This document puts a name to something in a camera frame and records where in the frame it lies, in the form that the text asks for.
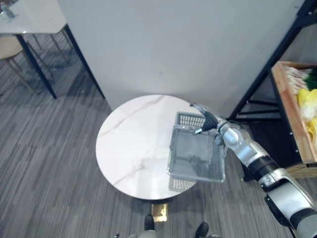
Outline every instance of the chair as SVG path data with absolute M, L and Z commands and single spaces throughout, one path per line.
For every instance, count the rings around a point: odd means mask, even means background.
M 65 33 L 64 28 L 61 29 L 58 33 L 60 33 L 60 32 L 62 32 L 62 34 L 63 34 L 65 40 L 67 41 L 67 43 L 69 44 L 70 48 L 72 49 L 72 48 L 73 48 L 73 47 L 72 47 L 72 44 L 70 43 L 68 37 L 66 36 L 66 33 Z M 36 37 L 36 35 L 35 35 L 35 34 L 32 34 L 32 36 L 33 36 L 33 38 L 34 38 L 36 44 L 38 45 L 38 47 L 42 50 L 42 46 L 40 45 L 39 40 L 38 40 L 38 38 Z M 51 40 L 53 41 L 54 45 L 56 46 L 56 48 L 57 48 L 58 52 L 60 53 L 60 55 L 61 55 L 61 56 L 63 57 L 63 59 L 66 61 L 66 63 L 69 63 L 68 60 L 67 60 L 67 58 L 66 58 L 66 56 L 64 55 L 63 51 L 61 50 L 61 48 L 59 47 L 58 43 L 56 42 L 56 40 L 55 40 L 53 34 L 50 34 L 50 38 L 51 38 Z
M 46 67 L 46 69 L 49 71 L 49 73 L 53 77 L 53 73 L 50 71 L 49 67 L 43 62 L 40 56 L 36 53 L 33 47 L 30 44 L 28 44 L 28 46 L 30 50 L 34 53 L 34 55 L 36 55 L 36 57 Z M 18 71 L 18 70 L 22 71 L 22 69 L 14 60 L 14 57 L 17 56 L 21 52 L 24 54 L 28 64 L 31 66 L 31 63 L 29 62 L 29 59 L 25 55 L 24 50 L 22 46 L 20 45 L 18 39 L 15 36 L 0 37 L 0 49 L 1 49 L 0 60 L 4 60 L 6 62 L 6 64 L 13 70 L 13 72 L 19 77 L 19 79 L 28 89 L 30 89 L 33 93 L 38 94 L 36 90 L 27 83 L 27 81 Z M 10 61 L 12 61 L 15 64 L 18 70 L 11 65 Z

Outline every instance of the round table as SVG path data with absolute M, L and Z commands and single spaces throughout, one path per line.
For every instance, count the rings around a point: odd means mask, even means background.
M 167 163 L 177 112 L 197 113 L 189 103 L 166 95 L 135 98 L 114 110 L 97 137 L 96 156 L 105 178 L 130 196 L 166 199 Z

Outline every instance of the shoe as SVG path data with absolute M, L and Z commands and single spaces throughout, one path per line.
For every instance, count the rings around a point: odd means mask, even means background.
M 152 230 L 154 231 L 154 219 L 152 215 L 147 215 L 145 220 L 144 220 L 144 230 Z
M 206 237 L 208 234 L 209 225 L 206 222 L 202 222 L 196 230 L 194 238 Z

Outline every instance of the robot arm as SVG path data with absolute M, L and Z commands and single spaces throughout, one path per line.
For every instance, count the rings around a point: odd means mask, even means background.
M 317 210 L 313 199 L 290 174 L 280 168 L 247 131 L 233 128 L 225 119 L 197 104 L 191 106 L 206 118 L 205 124 L 195 133 L 218 129 L 224 144 L 233 150 L 267 193 L 265 201 L 278 222 L 292 227 L 298 238 L 317 238 Z

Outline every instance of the white table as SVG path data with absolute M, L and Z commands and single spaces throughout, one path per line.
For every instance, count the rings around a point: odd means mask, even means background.
M 169 144 L 177 112 L 198 113 L 171 96 L 133 99 L 104 121 L 96 142 L 98 165 L 105 178 L 130 196 L 166 199 L 182 192 L 168 188 Z
M 56 0 L 19 0 L 10 9 L 16 15 L 11 22 L 0 15 L 0 33 L 48 33 L 59 32 L 66 19 Z
M 56 98 L 56 95 L 45 75 L 43 74 L 41 68 L 34 59 L 32 53 L 30 52 L 26 42 L 22 37 L 22 34 L 55 34 L 60 30 L 65 29 L 70 41 L 74 46 L 74 49 L 76 50 L 84 67 L 88 71 L 93 83 L 97 87 L 102 97 L 105 98 L 94 76 L 92 75 L 69 27 L 67 26 L 66 19 L 61 12 L 56 0 L 19 0 L 13 4 L 10 9 L 16 16 L 8 21 L 4 12 L 0 14 L 0 33 L 16 35 L 30 62 L 54 98 Z

